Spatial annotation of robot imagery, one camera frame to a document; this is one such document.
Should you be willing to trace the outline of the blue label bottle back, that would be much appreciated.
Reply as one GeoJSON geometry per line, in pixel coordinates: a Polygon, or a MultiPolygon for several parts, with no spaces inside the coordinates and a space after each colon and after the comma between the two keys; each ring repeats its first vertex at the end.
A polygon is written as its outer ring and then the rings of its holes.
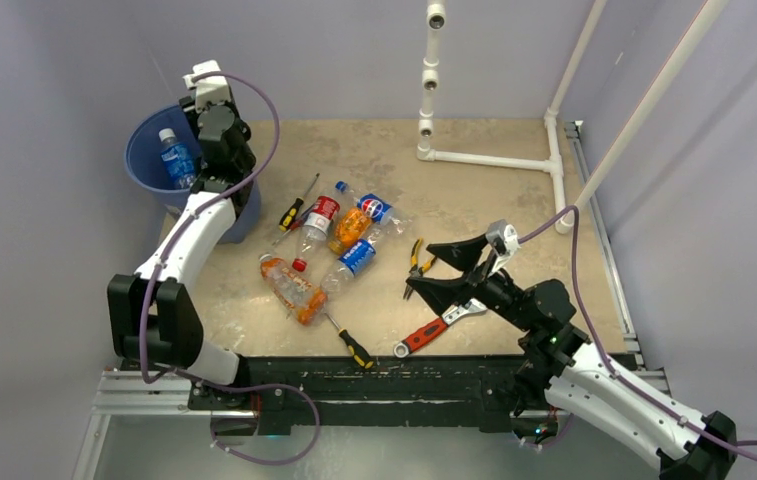
{"type": "Polygon", "coordinates": [[[185,143],[178,140],[171,128],[158,132],[160,158],[175,189],[189,189],[196,179],[194,158],[185,143]]]}

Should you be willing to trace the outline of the black table front rail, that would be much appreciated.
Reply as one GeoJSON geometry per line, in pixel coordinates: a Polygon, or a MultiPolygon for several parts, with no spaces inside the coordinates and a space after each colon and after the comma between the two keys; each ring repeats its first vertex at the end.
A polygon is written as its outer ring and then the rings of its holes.
{"type": "Polygon", "coordinates": [[[543,397],[517,383],[523,355],[384,356],[364,370],[345,357],[251,357],[250,380],[265,391],[224,393],[190,386],[181,413],[246,416],[260,435],[295,426],[466,427],[512,431],[524,415],[546,416],[543,397]]]}

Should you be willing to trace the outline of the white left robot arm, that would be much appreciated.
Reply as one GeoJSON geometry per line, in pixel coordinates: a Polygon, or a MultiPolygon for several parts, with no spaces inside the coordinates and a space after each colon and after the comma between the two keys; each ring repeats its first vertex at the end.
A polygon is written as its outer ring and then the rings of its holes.
{"type": "Polygon", "coordinates": [[[157,250],[134,273],[109,281],[112,345],[121,358],[137,360],[145,351],[148,366],[180,369],[214,383],[214,397],[238,409],[252,395],[248,368],[239,354],[206,339],[191,291],[214,247],[242,242],[259,221],[261,194],[254,182],[224,194],[254,169],[251,129],[232,100],[196,107],[185,97],[134,132],[126,148],[133,173],[168,127],[190,141],[198,178],[184,191],[184,209],[157,250]]]}

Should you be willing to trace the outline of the red handled adjustable wrench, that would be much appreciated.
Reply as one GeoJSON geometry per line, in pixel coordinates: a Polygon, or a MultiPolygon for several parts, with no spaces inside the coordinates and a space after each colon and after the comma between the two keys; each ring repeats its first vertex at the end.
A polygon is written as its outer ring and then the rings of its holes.
{"type": "Polygon", "coordinates": [[[434,339],[444,333],[449,327],[461,319],[486,313],[488,308],[477,299],[453,305],[441,316],[417,329],[400,340],[393,349],[396,358],[405,358],[429,345],[434,339]]]}

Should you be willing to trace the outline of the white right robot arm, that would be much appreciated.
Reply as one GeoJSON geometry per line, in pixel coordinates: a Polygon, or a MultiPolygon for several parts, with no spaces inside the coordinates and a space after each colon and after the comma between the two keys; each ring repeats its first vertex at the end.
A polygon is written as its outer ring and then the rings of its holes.
{"type": "Polygon", "coordinates": [[[719,411],[703,414],[656,390],[598,349],[572,319],[576,308],[564,283],[549,279],[517,286],[496,265],[508,250],[484,235],[430,244],[429,253],[460,271],[456,279],[411,277],[408,285],[436,313],[475,301],[523,332],[525,361],[511,397],[522,412],[544,402],[572,413],[618,440],[661,479],[724,479],[737,460],[727,444],[736,425],[719,411]]]}

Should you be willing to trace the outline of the blue plastic bin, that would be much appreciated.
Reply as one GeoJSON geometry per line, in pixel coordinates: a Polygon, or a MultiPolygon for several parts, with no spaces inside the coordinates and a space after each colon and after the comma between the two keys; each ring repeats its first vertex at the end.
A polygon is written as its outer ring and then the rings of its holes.
{"type": "MultiPolygon", "coordinates": [[[[173,220],[183,212],[190,191],[174,187],[161,158],[163,150],[159,132],[171,128],[177,139],[184,143],[194,156],[201,154],[190,122],[178,105],[162,108],[144,119],[130,135],[124,153],[125,168],[129,177],[163,204],[173,220]]],[[[258,224],[261,216],[261,193],[253,187],[247,205],[237,215],[235,224],[227,230],[220,243],[241,243],[258,224]]]]}

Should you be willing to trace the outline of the crushed orange label bottle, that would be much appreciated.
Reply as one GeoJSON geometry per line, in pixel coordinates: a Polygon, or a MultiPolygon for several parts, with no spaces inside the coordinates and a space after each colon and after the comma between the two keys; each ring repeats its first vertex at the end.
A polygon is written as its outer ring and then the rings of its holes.
{"type": "Polygon", "coordinates": [[[263,254],[259,267],[264,282],[286,307],[288,314],[301,325],[311,325],[323,311],[327,294],[285,260],[272,254],[263,254]]]}

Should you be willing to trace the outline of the blue label bottle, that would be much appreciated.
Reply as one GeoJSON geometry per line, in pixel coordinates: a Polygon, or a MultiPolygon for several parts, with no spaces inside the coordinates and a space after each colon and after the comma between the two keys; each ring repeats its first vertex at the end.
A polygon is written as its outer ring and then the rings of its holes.
{"type": "Polygon", "coordinates": [[[374,261],[378,246],[386,238],[386,229],[370,227],[326,270],[320,282],[321,289],[329,297],[342,293],[374,261]]]}
{"type": "Polygon", "coordinates": [[[160,158],[175,189],[189,189],[196,179],[194,158],[185,143],[178,140],[171,128],[158,132],[160,158]]]}

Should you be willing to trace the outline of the yellow black screwdriver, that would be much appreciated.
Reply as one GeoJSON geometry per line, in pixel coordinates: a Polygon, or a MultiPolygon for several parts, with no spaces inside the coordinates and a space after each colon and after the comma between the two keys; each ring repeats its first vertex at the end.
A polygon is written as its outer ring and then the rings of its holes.
{"type": "Polygon", "coordinates": [[[354,362],[363,369],[371,369],[375,362],[369,352],[330,313],[325,312],[325,316],[337,330],[338,337],[343,341],[354,362]]]}
{"type": "Polygon", "coordinates": [[[320,174],[316,173],[311,180],[311,182],[308,184],[306,190],[299,196],[295,198],[295,200],[292,202],[292,204],[288,207],[286,212],[281,216],[279,222],[278,222],[278,228],[282,232],[287,232],[293,228],[293,225],[298,218],[298,214],[302,208],[302,206],[305,203],[305,197],[311,192],[311,190],[316,185],[318,179],[320,178],[320,174]]]}

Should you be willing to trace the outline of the red label clear bottle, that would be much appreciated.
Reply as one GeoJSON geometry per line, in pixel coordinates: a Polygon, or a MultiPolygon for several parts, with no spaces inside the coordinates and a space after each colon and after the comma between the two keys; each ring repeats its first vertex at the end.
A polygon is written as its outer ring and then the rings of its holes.
{"type": "Polygon", "coordinates": [[[320,195],[312,204],[299,228],[298,242],[291,263],[296,271],[304,272],[316,251],[325,244],[339,210],[339,201],[330,194],[320,195]]]}

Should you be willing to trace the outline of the orange juice bottle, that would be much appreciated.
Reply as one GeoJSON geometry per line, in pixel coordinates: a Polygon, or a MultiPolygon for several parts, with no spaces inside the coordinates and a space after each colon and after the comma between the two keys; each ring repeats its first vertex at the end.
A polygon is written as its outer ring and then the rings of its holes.
{"type": "Polygon", "coordinates": [[[360,239],[372,223],[372,219],[359,207],[351,207],[337,221],[333,235],[328,240],[329,249],[337,255],[343,254],[360,239]]]}

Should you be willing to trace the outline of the pepsi label clear bottle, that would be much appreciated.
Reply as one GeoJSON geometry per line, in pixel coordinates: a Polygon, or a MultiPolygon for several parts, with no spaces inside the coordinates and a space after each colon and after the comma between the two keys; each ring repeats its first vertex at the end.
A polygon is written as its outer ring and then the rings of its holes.
{"type": "Polygon", "coordinates": [[[411,215],[374,193],[357,190],[344,181],[338,181],[335,184],[335,189],[342,194],[349,204],[356,207],[379,226],[392,226],[402,231],[413,223],[411,215]]]}

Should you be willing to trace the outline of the aluminium side rail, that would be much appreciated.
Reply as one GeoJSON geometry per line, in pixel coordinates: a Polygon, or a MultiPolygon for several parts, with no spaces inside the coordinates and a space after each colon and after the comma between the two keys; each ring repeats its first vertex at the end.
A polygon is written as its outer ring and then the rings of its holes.
{"type": "MultiPolygon", "coordinates": [[[[564,132],[568,141],[570,151],[574,158],[576,171],[580,178],[581,186],[584,187],[589,179],[590,170],[584,155],[580,139],[580,122],[567,122],[564,124],[564,132]]],[[[658,388],[663,394],[670,394],[670,387],[665,372],[660,370],[649,370],[646,368],[642,348],[638,335],[632,322],[631,313],[627,304],[623,290],[621,278],[617,264],[613,255],[609,235],[604,223],[601,211],[599,210],[597,200],[592,197],[588,203],[587,210],[593,218],[594,231],[601,248],[604,268],[608,278],[609,287],[617,312],[617,317],[622,332],[622,338],[625,343],[626,355],[633,358],[636,365],[635,373],[645,380],[649,385],[658,388]]]]}

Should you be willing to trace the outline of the yellow black screwdriver front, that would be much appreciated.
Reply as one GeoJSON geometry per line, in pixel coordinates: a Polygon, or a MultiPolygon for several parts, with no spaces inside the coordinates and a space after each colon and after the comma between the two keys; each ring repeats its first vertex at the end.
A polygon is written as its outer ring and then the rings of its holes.
{"type": "Polygon", "coordinates": [[[325,312],[325,316],[337,330],[338,337],[343,341],[354,362],[363,369],[371,369],[375,362],[369,352],[330,313],[325,312]]]}

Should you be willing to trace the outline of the yellow handled pliers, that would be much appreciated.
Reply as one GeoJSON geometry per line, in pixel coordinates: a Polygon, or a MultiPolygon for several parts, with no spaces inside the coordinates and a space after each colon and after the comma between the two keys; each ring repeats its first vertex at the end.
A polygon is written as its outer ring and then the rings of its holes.
{"type": "Polygon", "coordinates": [[[413,277],[422,277],[426,272],[428,272],[434,264],[437,262],[436,256],[431,256],[430,259],[428,259],[424,263],[420,263],[419,261],[419,253],[423,246],[424,239],[422,237],[418,238],[415,243],[413,244],[411,248],[410,253],[410,268],[408,271],[408,276],[410,278],[413,277]]]}

